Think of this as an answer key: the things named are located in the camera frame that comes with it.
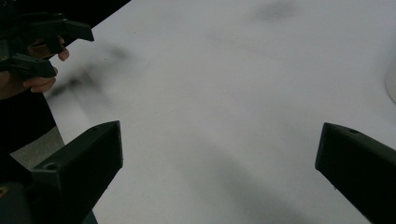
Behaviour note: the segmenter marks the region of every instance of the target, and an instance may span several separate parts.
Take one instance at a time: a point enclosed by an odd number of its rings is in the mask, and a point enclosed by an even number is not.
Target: white surface
[[[124,167],[99,223],[368,223],[315,158],[324,122],[396,148],[384,84],[395,11],[393,0],[132,0],[53,61],[47,95],[66,143],[120,121]]]

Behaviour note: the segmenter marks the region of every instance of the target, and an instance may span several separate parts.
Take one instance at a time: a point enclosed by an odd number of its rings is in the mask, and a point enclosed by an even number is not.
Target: dark plastic part
[[[121,167],[118,121],[84,132],[32,170],[35,189],[42,196],[32,207],[43,209],[34,214],[46,214],[35,217],[38,223],[80,224]]]
[[[16,182],[0,184],[0,223],[34,224],[24,185]]]
[[[324,123],[316,169],[372,223],[396,223],[396,151],[356,130]]]
[[[118,11],[131,0],[17,0],[15,7],[20,13],[62,12],[70,21],[79,21],[96,26]]]
[[[62,13],[24,14],[16,10],[14,4],[13,0],[0,1],[0,71],[9,71],[23,78],[55,77],[56,72],[50,62],[31,57],[27,52],[28,46],[42,39],[49,51],[57,54],[63,50],[59,36],[93,41],[89,24],[69,21]]]

